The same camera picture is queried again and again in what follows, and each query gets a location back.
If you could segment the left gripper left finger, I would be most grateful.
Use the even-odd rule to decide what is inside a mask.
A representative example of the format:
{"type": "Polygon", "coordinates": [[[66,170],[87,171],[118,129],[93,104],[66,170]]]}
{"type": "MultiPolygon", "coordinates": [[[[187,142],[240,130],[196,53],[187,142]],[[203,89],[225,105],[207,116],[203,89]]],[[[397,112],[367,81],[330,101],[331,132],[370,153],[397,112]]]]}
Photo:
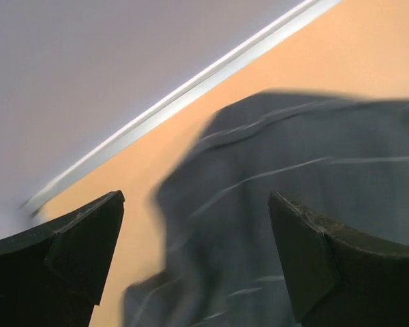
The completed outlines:
{"type": "Polygon", "coordinates": [[[125,198],[102,197],[0,240],[1,326],[88,326],[119,237],[125,198]]]}

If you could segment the dark grey checked pillowcase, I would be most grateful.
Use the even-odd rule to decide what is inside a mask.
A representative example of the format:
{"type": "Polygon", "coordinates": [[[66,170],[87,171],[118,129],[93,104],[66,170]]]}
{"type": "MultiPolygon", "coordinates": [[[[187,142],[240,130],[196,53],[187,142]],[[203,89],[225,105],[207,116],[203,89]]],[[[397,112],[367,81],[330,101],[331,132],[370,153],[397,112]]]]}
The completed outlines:
{"type": "Polygon", "coordinates": [[[242,99],[155,201],[165,267],[125,326],[409,326],[409,99],[242,99]]]}

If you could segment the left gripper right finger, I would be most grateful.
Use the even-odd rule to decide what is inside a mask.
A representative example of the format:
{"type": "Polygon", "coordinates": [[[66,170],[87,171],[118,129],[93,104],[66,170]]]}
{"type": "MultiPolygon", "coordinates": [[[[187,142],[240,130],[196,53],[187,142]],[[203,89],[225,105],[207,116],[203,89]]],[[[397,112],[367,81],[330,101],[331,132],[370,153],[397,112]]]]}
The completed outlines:
{"type": "Polygon", "coordinates": [[[269,196],[295,321],[302,326],[409,326],[409,246],[269,196]]]}

